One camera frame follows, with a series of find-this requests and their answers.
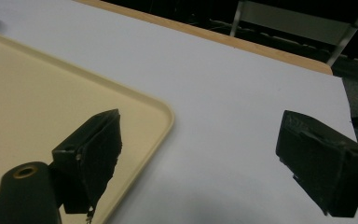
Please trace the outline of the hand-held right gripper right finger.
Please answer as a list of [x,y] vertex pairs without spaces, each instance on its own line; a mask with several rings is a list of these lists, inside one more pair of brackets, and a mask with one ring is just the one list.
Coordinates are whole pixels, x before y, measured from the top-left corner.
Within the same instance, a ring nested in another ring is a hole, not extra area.
[[276,155],[294,180],[332,217],[358,209],[358,143],[310,116],[286,110]]

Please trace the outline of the beige plastic tray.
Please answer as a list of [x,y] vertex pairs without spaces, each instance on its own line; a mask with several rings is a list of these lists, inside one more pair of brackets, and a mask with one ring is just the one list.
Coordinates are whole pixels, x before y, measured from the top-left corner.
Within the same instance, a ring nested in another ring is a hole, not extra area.
[[90,117],[118,109],[122,152],[92,224],[106,224],[174,123],[160,100],[0,35],[0,179],[51,151]]

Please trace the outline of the metal stand frame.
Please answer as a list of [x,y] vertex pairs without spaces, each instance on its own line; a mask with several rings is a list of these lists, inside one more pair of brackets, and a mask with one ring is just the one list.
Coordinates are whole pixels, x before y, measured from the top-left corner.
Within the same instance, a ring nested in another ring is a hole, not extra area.
[[235,36],[241,21],[334,46],[326,61],[329,66],[336,62],[358,31],[358,16],[352,22],[336,21],[251,0],[239,0],[230,36]]

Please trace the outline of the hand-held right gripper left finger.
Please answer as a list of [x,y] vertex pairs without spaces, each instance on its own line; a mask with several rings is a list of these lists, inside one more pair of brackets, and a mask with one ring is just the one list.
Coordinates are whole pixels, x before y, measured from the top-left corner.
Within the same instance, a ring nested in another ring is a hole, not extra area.
[[67,214],[93,218],[121,149],[120,114],[112,109],[89,118],[52,150],[57,200]]

